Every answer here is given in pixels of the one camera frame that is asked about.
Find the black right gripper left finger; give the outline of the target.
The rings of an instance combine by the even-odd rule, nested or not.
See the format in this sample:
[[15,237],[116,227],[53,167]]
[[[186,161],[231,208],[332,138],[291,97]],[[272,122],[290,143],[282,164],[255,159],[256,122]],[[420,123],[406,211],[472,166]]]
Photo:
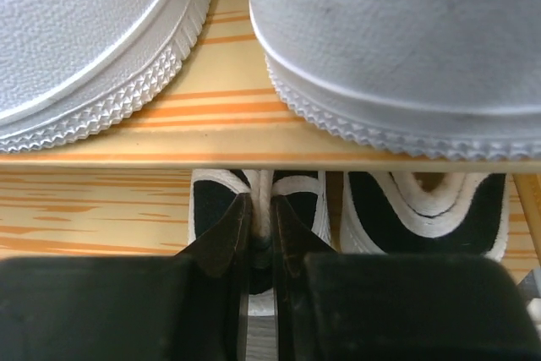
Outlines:
[[252,202],[170,256],[1,263],[4,360],[242,360]]

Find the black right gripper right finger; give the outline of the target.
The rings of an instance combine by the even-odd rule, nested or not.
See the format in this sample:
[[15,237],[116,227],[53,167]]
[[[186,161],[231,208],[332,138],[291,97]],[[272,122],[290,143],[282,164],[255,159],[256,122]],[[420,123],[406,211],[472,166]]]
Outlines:
[[537,360],[538,332],[498,263],[340,254],[271,203],[281,360]]

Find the white leather sneaker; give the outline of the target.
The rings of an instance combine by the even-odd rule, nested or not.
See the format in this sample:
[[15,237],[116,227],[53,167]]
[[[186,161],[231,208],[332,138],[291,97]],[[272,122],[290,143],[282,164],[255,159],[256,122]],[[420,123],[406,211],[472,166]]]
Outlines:
[[540,0],[249,0],[271,83],[361,145],[540,156]]
[[1,0],[1,150],[75,142],[179,73],[210,0]]

